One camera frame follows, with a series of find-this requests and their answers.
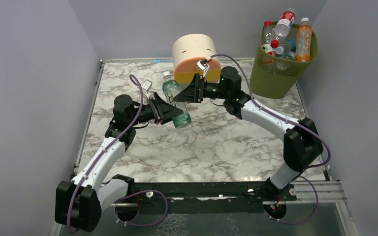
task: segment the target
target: mesh basket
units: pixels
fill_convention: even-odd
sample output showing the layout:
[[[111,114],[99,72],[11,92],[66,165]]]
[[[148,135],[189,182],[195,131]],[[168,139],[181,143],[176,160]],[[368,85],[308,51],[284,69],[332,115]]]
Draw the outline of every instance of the mesh basket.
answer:
[[[296,38],[300,25],[293,24],[287,38]],[[283,98],[318,55],[316,35],[311,37],[311,60],[307,62],[285,60],[271,56],[259,46],[254,59],[250,84],[255,94],[269,98]]]

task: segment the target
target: beige cylindrical container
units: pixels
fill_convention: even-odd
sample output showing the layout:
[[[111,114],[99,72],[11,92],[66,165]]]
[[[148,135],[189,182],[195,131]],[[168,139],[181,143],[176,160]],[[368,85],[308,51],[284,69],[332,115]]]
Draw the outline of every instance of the beige cylindrical container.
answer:
[[[180,37],[172,48],[174,79],[180,85],[189,84],[195,73],[203,74],[196,63],[216,53],[214,42],[204,34],[188,34]],[[213,58],[208,64],[210,69],[206,81],[217,82],[221,74],[218,58]]]

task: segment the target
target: green wastebasket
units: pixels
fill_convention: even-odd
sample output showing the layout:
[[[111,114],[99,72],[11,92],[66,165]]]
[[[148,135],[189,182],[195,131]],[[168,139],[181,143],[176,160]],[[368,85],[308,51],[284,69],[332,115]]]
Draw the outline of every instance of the green wastebasket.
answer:
[[[296,38],[299,24],[293,24],[288,38]],[[255,94],[268,98],[283,98],[289,89],[296,83],[306,68],[318,55],[318,44],[315,32],[311,37],[311,60],[307,62],[280,59],[263,50],[262,37],[254,59],[250,84]]]

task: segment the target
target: robotic arm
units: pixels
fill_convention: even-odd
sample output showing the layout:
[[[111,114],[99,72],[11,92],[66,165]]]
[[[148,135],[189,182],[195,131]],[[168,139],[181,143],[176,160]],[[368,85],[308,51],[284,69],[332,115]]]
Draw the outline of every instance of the robotic arm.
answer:
[[[306,130],[288,122],[294,120],[293,118],[266,108],[256,100],[253,101],[254,98],[241,90],[241,77],[234,67],[224,67],[221,70],[220,82],[216,84],[205,81],[209,70],[207,59],[199,61],[197,65],[204,71],[204,76],[194,74],[191,84],[176,95],[174,100],[201,103],[203,98],[224,99],[224,107],[231,115],[253,122],[280,138],[283,141],[284,163],[265,181],[261,194],[269,199],[282,196],[288,191],[289,183],[300,176],[322,153],[321,142]],[[114,176],[103,187],[101,184],[112,165],[126,152],[135,137],[136,129],[132,127],[116,143],[110,145],[132,123],[138,110],[136,106],[139,105],[128,95],[115,98],[114,117],[109,123],[101,147],[84,170],[70,182],[62,181],[56,189],[57,223],[66,225],[70,214],[72,227],[91,232],[108,206],[135,192],[134,179],[122,175]],[[269,111],[284,119],[275,118]],[[156,124],[165,124],[182,113],[182,110],[169,105],[154,93],[148,104],[142,105],[141,113],[133,126],[150,120],[154,120]],[[317,133],[312,120],[305,118],[297,122]]]
[[[91,232],[108,206],[127,193],[134,192],[132,189],[134,179],[122,175],[115,175],[106,185],[100,186],[112,165],[126,152],[134,140],[136,128],[130,128],[109,149],[106,148],[133,121],[138,110],[135,106],[139,105],[128,95],[120,95],[115,98],[114,117],[109,123],[101,147],[89,164],[71,182],[62,181],[56,189],[55,221],[57,223],[67,224],[70,200],[74,197],[70,211],[70,225]],[[165,124],[180,114],[183,114],[182,110],[163,101],[155,92],[153,98],[148,100],[148,104],[142,105],[141,113],[133,126],[150,120],[154,120],[156,124]],[[76,187],[78,187],[78,191],[73,196]]]
[[[286,186],[300,176],[307,167],[323,152],[322,143],[306,130],[288,122],[295,120],[270,108],[241,90],[241,77],[236,68],[226,66],[221,70],[220,81],[205,81],[209,70],[208,60],[200,60],[197,66],[203,70],[203,76],[195,74],[192,82],[173,100],[178,102],[200,103],[203,98],[224,99],[224,107],[239,119],[253,122],[283,141],[284,163],[266,180],[267,195],[278,196]],[[318,134],[314,122],[305,118],[297,121],[303,127]]]

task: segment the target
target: water bottle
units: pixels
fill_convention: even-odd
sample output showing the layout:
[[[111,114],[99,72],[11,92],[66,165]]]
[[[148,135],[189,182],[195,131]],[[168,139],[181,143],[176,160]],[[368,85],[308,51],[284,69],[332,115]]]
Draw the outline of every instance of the water bottle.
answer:
[[[294,49],[295,49],[295,43],[292,40],[287,39],[283,41],[282,43],[280,43],[277,48],[275,48],[275,52],[277,55],[282,55],[290,51],[293,51]]]
[[[293,22],[295,22],[295,10],[289,8],[284,12],[275,26],[273,40],[271,42],[272,48],[277,48],[279,43],[286,39],[289,34],[290,28],[292,28]]]
[[[295,61],[311,60],[311,36],[312,28],[308,18],[302,18],[301,26],[296,30],[296,56]]]
[[[273,27],[271,21],[264,22],[263,38],[261,44],[268,44],[272,42]]]
[[[170,105],[177,107],[183,111],[183,114],[180,114],[172,118],[173,125],[175,126],[175,128],[183,128],[190,125],[192,120],[190,118],[188,111],[186,110],[185,103],[173,101],[173,97],[176,96],[181,91],[179,84],[172,78],[172,75],[168,71],[165,71],[163,73],[163,78],[165,82],[163,83],[162,89],[163,89],[164,96],[166,96],[167,102]]]
[[[288,52],[288,53],[281,55],[279,58],[282,58],[282,59],[285,59],[285,60],[294,60],[295,53],[294,52]],[[282,62],[278,62],[277,65],[278,65],[279,70],[287,70],[290,67],[289,64],[282,63]]]
[[[272,22],[271,21],[265,21],[264,22],[264,29],[263,29],[263,34],[262,34],[262,45],[261,47],[263,50],[272,55],[276,56],[275,50],[270,46],[270,43],[272,42],[272,35],[273,35],[273,27],[272,27]],[[275,67],[276,62],[274,60],[271,60],[269,58],[264,58],[262,67],[264,67],[268,71],[273,71]]]

